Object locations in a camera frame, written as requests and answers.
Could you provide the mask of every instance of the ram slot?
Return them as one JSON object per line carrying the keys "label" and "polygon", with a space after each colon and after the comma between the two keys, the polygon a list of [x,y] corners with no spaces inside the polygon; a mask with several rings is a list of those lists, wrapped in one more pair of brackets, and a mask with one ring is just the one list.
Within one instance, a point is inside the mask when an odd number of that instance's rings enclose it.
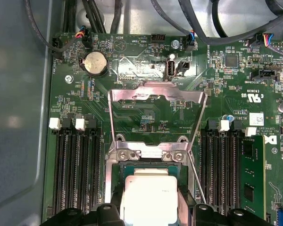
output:
{"label": "ram slot", "polygon": [[208,194],[207,194],[207,181],[206,181],[206,170],[207,170],[207,164],[206,164],[206,153],[207,153],[207,144],[208,144],[208,137],[206,135],[201,136],[200,140],[200,164],[199,164],[199,180],[201,188],[204,192],[206,200],[208,200]]}
{"label": "ram slot", "polygon": [[89,209],[99,203],[99,190],[100,190],[100,137],[94,134],[91,136],[92,147],[90,157],[90,192],[89,192]]}
{"label": "ram slot", "polygon": [[228,169],[231,171],[229,172],[228,176],[228,206],[230,208],[234,207],[234,200],[235,200],[235,155],[236,155],[236,146],[235,146],[235,137],[231,136],[229,141],[229,154],[228,154]]}
{"label": "ram slot", "polygon": [[206,153],[206,164],[207,164],[207,171],[206,171],[206,178],[207,178],[207,193],[209,203],[211,205],[214,204],[214,176],[213,176],[213,154],[214,154],[214,146],[213,146],[214,137],[210,133],[208,136],[208,143],[207,143],[207,153]]}
{"label": "ram slot", "polygon": [[78,157],[78,173],[76,178],[78,179],[77,189],[77,207],[83,212],[86,212],[87,202],[87,178],[88,178],[88,152],[89,152],[89,137],[85,135],[78,135],[77,139],[77,155]]}
{"label": "ram slot", "polygon": [[217,139],[217,189],[218,189],[218,210],[224,214],[224,150],[223,138]]}
{"label": "ram slot", "polygon": [[57,135],[55,172],[53,185],[53,214],[62,210],[63,181],[65,166],[65,135]]}
{"label": "ram slot", "polygon": [[69,135],[68,139],[65,146],[65,208],[73,207],[74,204],[76,135]]}
{"label": "ram slot", "polygon": [[214,205],[217,207],[217,211],[219,211],[219,205],[220,205],[220,197],[221,197],[221,185],[219,184],[220,178],[219,178],[219,171],[220,171],[220,160],[219,160],[219,139],[218,137],[214,136],[214,143],[213,143],[213,193],[214,193]]}
{"label": "ram slot", "polygon": [[229,184],[229,177],[233,169],[229,168],[229,137],[225,134],[222,138],[223,142],[223,172],[224,172],[224,180],[223,180],[223,192],[224,192],[224,199],[223,199],[223,209],[225,210],[224,215],[227,215],[228,211],[228,184]]}
{"label": "ram slot", "polygon": [[240,207],[240,199],[239,199],[239,178],[240,178],[240,158],[239,158],[239,154],[242,153],[242,137],[237,136],[235,138],[235,154],[234,154],[234,169],[235,169],[235,175],[234,175],[234,187],[233,187],[233,193],[235,196],[234,199],[234,204],[235,204],[235,208],[239,208]]}

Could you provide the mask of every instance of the integrated circuit chip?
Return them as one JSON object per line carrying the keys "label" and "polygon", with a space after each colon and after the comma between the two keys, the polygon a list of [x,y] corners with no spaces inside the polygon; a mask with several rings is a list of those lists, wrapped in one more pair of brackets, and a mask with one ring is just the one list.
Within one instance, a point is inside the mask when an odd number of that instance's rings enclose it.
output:
{"label": "integrated circuit chip", "polygon": [[226,55],[225,56],[226,67],[238,67],[238,55]]}
{"label": "integrated circuit chip", "polygon": [[254,147],[251,141],[244,141],[243,142],[243,153],[247,157],[253,157],[254,155]]}
{"label": "integrated circuit chip", "polygon": [[249,201],[254,201],[254,188],[248,184],[244,184],[244,197]]}

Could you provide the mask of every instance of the barcode sticker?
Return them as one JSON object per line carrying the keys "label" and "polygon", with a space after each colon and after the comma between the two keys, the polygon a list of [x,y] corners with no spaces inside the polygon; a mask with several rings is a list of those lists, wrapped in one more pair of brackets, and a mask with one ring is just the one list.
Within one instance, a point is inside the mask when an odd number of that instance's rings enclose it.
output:
{"label": "barcode sticker", "polygon": [[250,113],[250,126],[264,126],[264,114]]}

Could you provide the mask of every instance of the black cable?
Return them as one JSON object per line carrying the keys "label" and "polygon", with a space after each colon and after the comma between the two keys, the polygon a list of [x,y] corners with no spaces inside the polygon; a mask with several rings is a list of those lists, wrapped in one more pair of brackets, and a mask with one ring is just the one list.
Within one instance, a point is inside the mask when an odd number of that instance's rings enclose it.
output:
{"label": "black cable", "polygon": [[272,45],[269,45],[267,48],[270,49],[270,50],[272,50],[272,51],[274,51],[274,52],[276,52],[276,53],[278,53],[278,54],[283,55],[283,51],[281,51],[281,50],[279,50],[279,49],[273,47]]}
{"label": "black cable", "polygon": [[65,50],[69,49],[70,46],[72,46],[72,44],[74,44],[74,42],[76,41],[76,37],[73,37],[65,46],[63,46],[62,48],[56,48],[54,47],[53,45],[49,44],[45,38],[42,36],[41,32],[39,31],[39,28],[36,24],[36,21],[34,20],[34,17],[33,17],[33,12],[32,12],[32,8],[31,8],[31,5],[30,5],[30,0],[24,0],[24,3],[25,3],[25,10],[26,10],[26,13],[27,13],[27,16],[28,16],[28,19],[29,19],[29,22],[30,22],[30,25],[32,26],[33,30],[35,31],[38,39],[44,44],[46,45],[49,49],[55,51],[55,52],[58,52],[58,53],[61,53],[61,52],[64,52]]}
{"label": "black cable", "polygon": [[283,7],[276,0],[265,0],[269,10],[276,16],[283,14]]}
{"label": "black cable", "polygon": [[88,20],[89,20],[89,22],[90,22],[92,31],[93,31],[94,33],[99,33],[100,31],[99,31],[99,29],[98,29],[98,27],[97,27],[95,18],[94,18],[94,16],[93,16],[93,13],[92,13],[92,10],[91,10],[91,7],[90,7],[88,1],[87,1],[87,0],[82,0],[82,2],[83,2],[83,5],[84,5],[84,8],[85,8],[85,10],[86,10],[86,14],[87,14],[87,16],[88,16]]}
{"label": "black cable", "polygon": [[226,38],[227,35],[220,24],[219,15],[218,15],[219,0],[211,0],[211,2],[212,2],[212,19],[213,19],[214,27],[221,38]]}
{"label": "black cable", "polygon": [[97,25],[99,26],[100,33],[106,33],[106,29],[105,29],[102,17],[100,16],[99,8],[96,5],[95,1],[89,0],[89,5],[94,14],[95,20],[97,21]]}
{"label": "black cable", "polygon": [[119,21],[121,19],[121,14],[122,14],[122,0],[115,0],[114,18],[113,18],[111,29],[110,29],[111,34],[117,33]]}
{"label": "black cable", "polygon": [[260,26],[254,30],[251,30],[249,32],[245,32],[243,34],[239,34],[239,35],[235,35],[235,36],[227,37],[227,38],[208,38],[205,35],[202,27],[199,24],[199,21],[195,15],[195,12],[191,5],[190,0],[178,0],[178,2],[189,24],[194,29],[195,33],[197,33],[198,37],[207,45],[212,45],[212,46],[225,45],[225,44],[233,43],[239,40],[248,39],[250,37],[253,37],[257,33],[263,33],[273,28],[274,26],[278,25],[280,22],[283,21],[283,15],[281,15],[280,17],[270,21],[269,23],[263,26]]}
{"label": "black cable", "polygon": [[184,28],[182,28],[181,26],[179,26],[174,20],[172,20],[164,11],[163,9],[160,7],[159,3],[157,2],[157,0],[151,0],[152,6],[154,7],[154,9],[156,10],[156,12],[158,12],[158,14],[165,20],[167,21],[169,24],[171,24],[174,28],[176,28],[177,30],[179,30],[180,32],[188,35],[190,32]]}
{"label": "black cable", "polygon": [[75,32],[75,15],[76,15],[76,0],[69,0],[69,21],[68,28],[69,32]]}
{"label": "black cable", "polygon": [[63,32],[68,32],[68,20],[69,20],[69,0],[65,0],[63,30],[62,30]]}

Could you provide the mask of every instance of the motherboard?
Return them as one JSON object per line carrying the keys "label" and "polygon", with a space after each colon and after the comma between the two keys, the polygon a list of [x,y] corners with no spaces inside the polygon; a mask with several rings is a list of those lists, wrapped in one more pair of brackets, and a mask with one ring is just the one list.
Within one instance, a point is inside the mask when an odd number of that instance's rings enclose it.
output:
{"label": "motherboard", "polygon": [[[73,36],[61,33],[56,42]],[[283,50],[283,41],[272,46]],[[203,114],[199,103],[163,95],[117,100],[112,110],[110,90],[147,82],[204,92]],[[191,150],[207,203],[221,214],[243,208],[281,226],[282,55],[245,41],[213,47],[186,36],[91,34],[53,60],[49,109],[58,129],[48,132],[43,221],[69,207],[88,213],[105,201],[105,161],[114,135],[119,142],[154,146],[191,142],[195,134]],[[128,175],[130,167],[124,166]],[[185,167],[168,167],[188,184]]]}

